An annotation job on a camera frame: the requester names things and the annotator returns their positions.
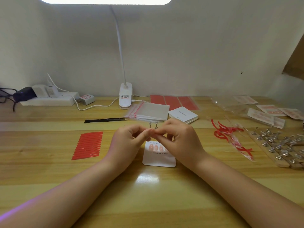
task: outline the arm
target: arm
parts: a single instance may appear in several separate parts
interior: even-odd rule
[[[170,119],[155,133],[154,138],[214,188],[253,228],[303,226],[302,207],[207,154],[192,126]]]
[[[71,227],[104,188],[133,161],[151,130],[119,128],[104,159],[72,179],[0,216],[0,227]]]

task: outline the table surface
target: table surface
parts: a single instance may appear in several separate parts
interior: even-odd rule
[[[253,97],[259,104],[275,104]],[[108,105],[114,98],[100,97]],[[238,153],[226,140],[213,135],[209,118],[229,126],[266,128],[211,103],[194,97],[200,107],[195,128],[208,153],[304,206],[304,171],[277,167],[244,132],[239,139],[253,148],[255,162]],[[76,106],[21,106],[12,113],[11,103],[0,105],[0,213],[55,187],[100,161],[107,153],[113,133],[120,126],[147,122],[123,121],[84,124],[85,119],[121,117],[118,101],[108,108],[78,111]],[[286,119],[284,132],[303,133],[302,123]],[[103,131],[99,157],[71,161],[82,133]],[[145,166],[143,147],[128,169],[116,178],[79,219],[74,227],[249,227],[211,187],[177,161],[175,168]]]

